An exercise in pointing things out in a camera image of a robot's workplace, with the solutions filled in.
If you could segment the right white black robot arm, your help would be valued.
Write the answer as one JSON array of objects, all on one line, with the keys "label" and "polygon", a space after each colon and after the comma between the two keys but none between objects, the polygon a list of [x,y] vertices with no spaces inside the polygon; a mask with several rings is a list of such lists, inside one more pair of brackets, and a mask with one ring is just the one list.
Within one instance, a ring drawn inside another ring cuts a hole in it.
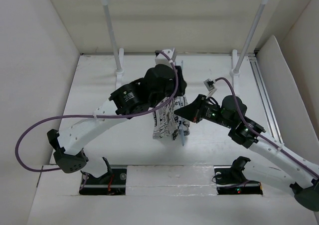
[{"label": "right white black robot arm", "polygon": [[235,143],[276,166],[264,167],[249,158],[238,157],[230,170],[234,181],[254,180],[268,184],[288,193],[304,208],[318,212],[319,166],[277,142],[264,127],[246,117],[246,111],[247,106],[237,96],[228,95],[218,105],[211,104],[209,98],[199,94],[192,103],[174,113],[193,123],[205,119],[228,128],[228,136]]}]

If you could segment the black white newspaper print trousers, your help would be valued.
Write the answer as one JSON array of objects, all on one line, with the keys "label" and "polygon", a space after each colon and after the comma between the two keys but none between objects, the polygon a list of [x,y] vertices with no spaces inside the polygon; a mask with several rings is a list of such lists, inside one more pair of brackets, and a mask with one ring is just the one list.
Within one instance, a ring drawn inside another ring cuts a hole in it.
[{"label": "black white newspaper print trousers", "polygon": [[[154,117],[154,130],[153,139],[161,139],[164,137],[171,137],[175,140],[179,135],[179,116],[174,115],[174,111],[188,105],[186,96],[182,96],[183,105],[180,105],[178,96],[172,99],[168,104],[160,108],[159,110],[153,112]],[[184,136],[190,134],[190,122],[183,119],[183,130]]]}]

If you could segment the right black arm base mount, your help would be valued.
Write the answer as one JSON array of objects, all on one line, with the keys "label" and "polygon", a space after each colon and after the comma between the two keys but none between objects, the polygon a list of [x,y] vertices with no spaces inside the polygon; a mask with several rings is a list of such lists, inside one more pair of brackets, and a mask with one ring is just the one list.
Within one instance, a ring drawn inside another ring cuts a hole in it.
[{"label": "right black arm base mount", "polygon": [[211,181],[215,183],[218,195],[263,195],[261,183],[243,175],[244,167],[250,161],[240,156],[231,165],[214,166]]}]

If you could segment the clear blue plastic hanger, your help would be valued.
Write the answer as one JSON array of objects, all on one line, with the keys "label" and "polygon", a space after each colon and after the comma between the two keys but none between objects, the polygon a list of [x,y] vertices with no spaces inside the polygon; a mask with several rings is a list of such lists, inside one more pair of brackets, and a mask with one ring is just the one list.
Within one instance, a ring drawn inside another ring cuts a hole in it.
[{"label": "clear blue plastic hanger", "polygon": [[[183,69],[183,60],[181,61],[180,66],[181,66],[181,70],[182,70]],[[180,105],[183,105],[182,101],[183,101],[182,97],[180,97],[180,99],[179,99]],[[179,117],[179,134],[180,134],[181,144],[184,147],[184,145],[185,145],[185,137],[184,137],[183,118],[182,117]]]}]

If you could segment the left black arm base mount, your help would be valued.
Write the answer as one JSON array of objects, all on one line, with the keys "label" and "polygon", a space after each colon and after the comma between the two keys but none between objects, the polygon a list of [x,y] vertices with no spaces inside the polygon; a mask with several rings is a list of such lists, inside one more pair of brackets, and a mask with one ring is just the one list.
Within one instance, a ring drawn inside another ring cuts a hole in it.
[{"label": "left black arm base mount", "polygon": [[84,196],[123,196],[126,194],[127,168],[124,165],[110,165],[103,157],[106,172],[95,178],[93,175],[82,173],[79,194]]}]

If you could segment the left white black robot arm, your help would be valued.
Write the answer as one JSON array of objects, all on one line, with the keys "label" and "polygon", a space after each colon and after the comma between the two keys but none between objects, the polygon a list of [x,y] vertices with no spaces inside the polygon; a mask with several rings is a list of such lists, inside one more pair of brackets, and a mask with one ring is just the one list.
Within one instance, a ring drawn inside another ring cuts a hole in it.
[{"label": "left white black robot arm", "polygon": [[84,147],[110,128],[148,113],[154,117],[154,139],[176,138],[179,130],[188,134],[189,124],[180,122],[173,113],[187,103],[186,87],[180,66],[157,64],[148,69],[144,77],[112,92],[93,115],[65,130],[47,132],[56,164],[67,174],[81,170],[102,184],[108,182],[111,178],[108,168],[99,166],[94,172],[88,169],[91,160],[85,155]]}]

